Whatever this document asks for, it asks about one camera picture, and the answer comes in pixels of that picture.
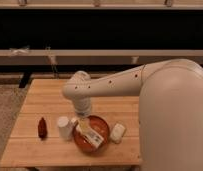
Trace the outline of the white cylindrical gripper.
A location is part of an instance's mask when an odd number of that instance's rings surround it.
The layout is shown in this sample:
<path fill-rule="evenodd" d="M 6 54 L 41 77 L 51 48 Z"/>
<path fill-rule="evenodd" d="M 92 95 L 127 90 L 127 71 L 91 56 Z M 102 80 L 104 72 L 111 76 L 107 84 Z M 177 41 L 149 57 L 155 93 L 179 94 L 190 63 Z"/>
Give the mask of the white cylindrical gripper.
<path fill-rule="evenodd" d="M 80 117 L 87 117 L 92 110 L 91 99 L 81 98 L 73 101 L 75 113 Z"/>

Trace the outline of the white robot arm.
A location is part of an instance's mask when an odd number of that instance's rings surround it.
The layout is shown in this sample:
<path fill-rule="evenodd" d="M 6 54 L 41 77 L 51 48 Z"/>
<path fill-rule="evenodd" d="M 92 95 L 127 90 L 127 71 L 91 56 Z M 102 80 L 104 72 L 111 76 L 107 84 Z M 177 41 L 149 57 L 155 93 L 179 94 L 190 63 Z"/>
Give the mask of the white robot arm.
<path fill-rule="evenodd" d="M 141 171 L 203 171 L 203 68 L 188 59 L 142 65 L 92 80 L 76 72 L 63 87 L 77 114 L 102 96 L 139 98 Z"/>

